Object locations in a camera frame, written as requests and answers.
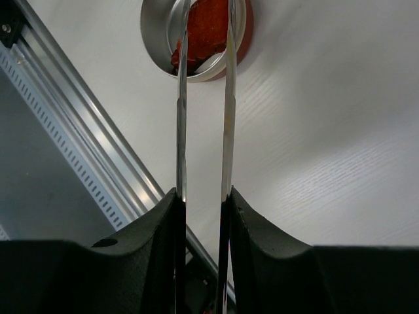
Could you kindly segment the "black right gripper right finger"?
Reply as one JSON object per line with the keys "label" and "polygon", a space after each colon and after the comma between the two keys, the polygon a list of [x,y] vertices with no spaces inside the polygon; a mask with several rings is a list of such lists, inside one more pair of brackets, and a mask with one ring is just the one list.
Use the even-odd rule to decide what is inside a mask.
{"label": "black right gripper right finger", "polygon": [[418,248],[311,246],[254,210],[227,203],[239,313],[417,313]]}

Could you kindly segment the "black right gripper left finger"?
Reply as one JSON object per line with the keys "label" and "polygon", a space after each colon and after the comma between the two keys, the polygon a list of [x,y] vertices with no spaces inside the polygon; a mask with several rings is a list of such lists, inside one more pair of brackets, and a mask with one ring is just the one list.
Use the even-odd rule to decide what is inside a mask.
{"label": "black right gripper left finger", "polygon": [[1,312],[171,313],[176,205],[171,190],[91,247],[64,240],[2,242]]}

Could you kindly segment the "steel serving tongs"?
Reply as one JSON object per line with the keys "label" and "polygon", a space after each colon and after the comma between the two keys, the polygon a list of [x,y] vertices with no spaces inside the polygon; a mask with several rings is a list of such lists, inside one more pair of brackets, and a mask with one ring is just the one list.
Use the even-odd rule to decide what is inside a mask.
{"label": "steel serving tongs", "polygon": [[[177,74],[177,157],[176,157],[176,192],[182,202],[186,202],[187,167],[186,167],[186,132],[187,132],[187,22],[191,7],[185,1],[181,15],[179,36],[179,69]],[[223,122],[223,162],[221,179],[221,212],[219,234],[219,257],[215,312],[226,313],[228,305],[228,252],[230,241],[230,207],[232,190],[232,165],[234,152],[234,131],[236,121],[236,2],[228,2],[228,29],[226,58],[226,84]]]}

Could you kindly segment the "red chicken drumstick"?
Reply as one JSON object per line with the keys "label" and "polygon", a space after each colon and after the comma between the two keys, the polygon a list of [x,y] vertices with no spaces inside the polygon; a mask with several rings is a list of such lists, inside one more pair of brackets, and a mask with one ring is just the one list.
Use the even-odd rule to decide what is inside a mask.
{"label": "red chicken drumstick", "polygon": [[[174,69],[179,69],[180,64],[181,41],[176,44],[176,49],[171,56],[171,65]],[[205,49],[196,41],[188,41],[187,52],[187,73],[196,71],[210,57],[205,55]]]}
{"label": "red chicken drumstick", "polygon": [[228,1],[199,0],[189,11],[188,41],[196,41],[209,57],[223,52],[227,44]]}

